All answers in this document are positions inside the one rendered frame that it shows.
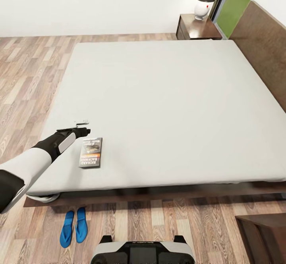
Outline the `hardback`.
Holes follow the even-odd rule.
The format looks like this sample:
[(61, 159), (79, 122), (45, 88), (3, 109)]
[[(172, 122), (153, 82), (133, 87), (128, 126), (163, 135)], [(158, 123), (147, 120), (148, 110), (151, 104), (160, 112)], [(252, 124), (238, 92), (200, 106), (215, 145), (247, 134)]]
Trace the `hardback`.
[(103, 138), (83, 139), (79, 168), (100, 166)]

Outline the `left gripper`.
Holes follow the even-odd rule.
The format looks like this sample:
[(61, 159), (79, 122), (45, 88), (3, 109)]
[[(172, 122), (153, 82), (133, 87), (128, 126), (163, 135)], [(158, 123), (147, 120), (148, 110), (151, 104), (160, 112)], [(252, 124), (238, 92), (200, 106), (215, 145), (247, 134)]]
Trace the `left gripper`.
[(83, 127), (83, 128), (72, 128), (72, 129), (77, 132), (77, 135), (78, 135), (77, 138), (79, 138), (79, 137), (86, 137), (91, 132), (91, 130), (87, 129), (86, 127)]

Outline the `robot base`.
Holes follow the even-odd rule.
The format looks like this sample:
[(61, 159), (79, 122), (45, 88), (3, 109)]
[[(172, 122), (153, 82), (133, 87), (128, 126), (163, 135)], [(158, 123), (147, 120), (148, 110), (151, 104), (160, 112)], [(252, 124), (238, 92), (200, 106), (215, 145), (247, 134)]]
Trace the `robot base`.
[(195, 264), (191, 247), (182, 235), (168, 241), (118, 241), (103, 236), (91, 264)]

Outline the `sandal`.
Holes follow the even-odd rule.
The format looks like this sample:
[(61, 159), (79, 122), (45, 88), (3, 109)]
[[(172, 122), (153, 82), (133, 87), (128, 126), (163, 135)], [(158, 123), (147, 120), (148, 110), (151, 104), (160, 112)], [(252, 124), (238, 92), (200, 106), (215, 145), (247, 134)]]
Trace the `sandal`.
[(63, 248), (68, 248), (72, 238), (72, 221), (74, 212), (69, 211), (66, 214), (62, 232), (60, 235), (60, 244)]
[(77, 211), (77, 225), (75, 226), (75, 229), (76, 229), (77, 242), (78, 243), (83, 242), (87, 236), (87, 231), (88, 231), (84, 207), (81, 207)]

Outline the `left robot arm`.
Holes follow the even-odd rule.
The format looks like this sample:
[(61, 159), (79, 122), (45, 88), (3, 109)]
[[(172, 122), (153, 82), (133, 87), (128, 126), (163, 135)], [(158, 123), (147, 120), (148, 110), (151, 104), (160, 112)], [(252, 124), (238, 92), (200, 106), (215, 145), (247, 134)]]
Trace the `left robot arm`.
[(77, 138), (91, 132), (86, 127), (78, 128), (87, 124), (87, 119), (71, 120), (69, 129), (57, 129), (54, 135), (0, 164), (0, 214), (8, 212)]

